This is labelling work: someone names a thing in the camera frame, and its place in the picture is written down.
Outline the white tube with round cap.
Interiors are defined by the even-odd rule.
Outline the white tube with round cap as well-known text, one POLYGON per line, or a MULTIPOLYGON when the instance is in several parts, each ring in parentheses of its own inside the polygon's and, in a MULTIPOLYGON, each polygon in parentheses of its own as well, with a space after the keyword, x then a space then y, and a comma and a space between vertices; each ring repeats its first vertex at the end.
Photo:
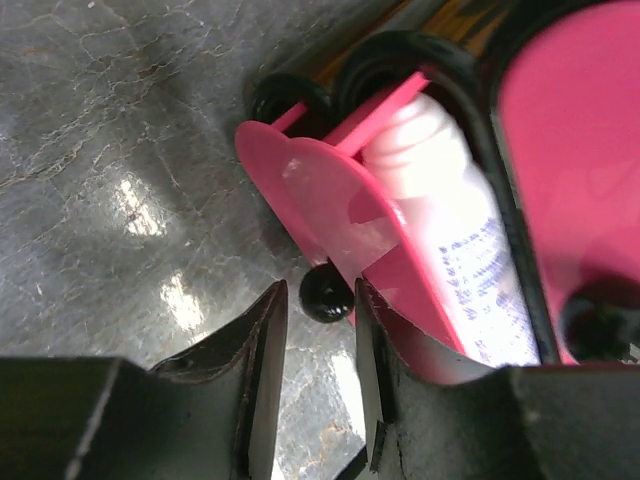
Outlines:
POLYGON ((454 118, 420 93, 362 158, 402 212, 466 355, 490 367, 539 364, 495 195, 454 118))

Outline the pink drawer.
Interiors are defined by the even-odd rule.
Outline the pink drawer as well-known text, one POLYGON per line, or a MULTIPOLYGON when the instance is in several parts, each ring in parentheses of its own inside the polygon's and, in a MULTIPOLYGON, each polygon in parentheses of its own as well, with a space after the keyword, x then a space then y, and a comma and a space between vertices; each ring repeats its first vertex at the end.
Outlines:
POLYGON ((359 161, 364 145, 428 85, 420 72, 378 93, 325 138, 290 137, 305 113, 298 103, 271 124, 250 120, 235 133, 246 173, 313 265, 299 289, 305 312, 330 322, 353 308, 365 278, 419 330, 462 353, 464 347, 399 206, 359 161))
POLYGON ((571 362, 639 360, 639 5, 525 1, 493 37, 493 122, 571 362))

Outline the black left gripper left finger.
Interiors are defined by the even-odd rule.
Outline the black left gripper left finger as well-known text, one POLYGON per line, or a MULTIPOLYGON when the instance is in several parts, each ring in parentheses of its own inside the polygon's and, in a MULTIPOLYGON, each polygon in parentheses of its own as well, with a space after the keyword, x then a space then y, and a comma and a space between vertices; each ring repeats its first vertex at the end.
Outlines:
POLYGON ((116 357, 3 358, 2 477, 269 478, 287 321, 278 281, 151 369, 116 357))

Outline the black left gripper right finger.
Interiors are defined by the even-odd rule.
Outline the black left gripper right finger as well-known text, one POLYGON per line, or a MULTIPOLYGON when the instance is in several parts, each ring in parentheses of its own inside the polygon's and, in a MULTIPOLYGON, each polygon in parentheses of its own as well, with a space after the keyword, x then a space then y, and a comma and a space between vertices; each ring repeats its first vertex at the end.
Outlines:
POLYGON ((493 369, 355 287, 366 455, 380 479, 635 479, 639 370, 493 369))

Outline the black box with pink ends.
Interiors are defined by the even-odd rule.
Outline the black box with pink ends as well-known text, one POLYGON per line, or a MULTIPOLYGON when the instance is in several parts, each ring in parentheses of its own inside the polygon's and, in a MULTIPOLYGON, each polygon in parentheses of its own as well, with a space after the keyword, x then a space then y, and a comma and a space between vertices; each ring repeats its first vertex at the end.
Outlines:
POLYGON ((639 5, 472 1, 405 15, 314 77, 274 74, 238 158, 311 263, 490 367, 639 360, 639 5))

